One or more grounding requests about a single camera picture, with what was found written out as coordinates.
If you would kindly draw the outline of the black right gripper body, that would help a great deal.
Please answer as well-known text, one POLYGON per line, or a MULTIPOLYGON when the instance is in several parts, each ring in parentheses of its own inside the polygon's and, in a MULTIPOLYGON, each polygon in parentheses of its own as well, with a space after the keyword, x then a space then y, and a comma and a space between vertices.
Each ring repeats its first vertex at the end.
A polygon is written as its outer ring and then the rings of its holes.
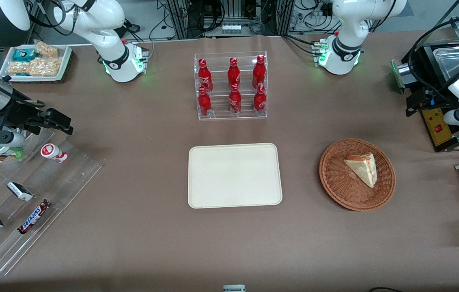
POLYGON ((11 100, 0 110, 0 131, 20 129, 39 134, 42 128, 50 128, 42 116, 44 111, 18 101, 11 100))

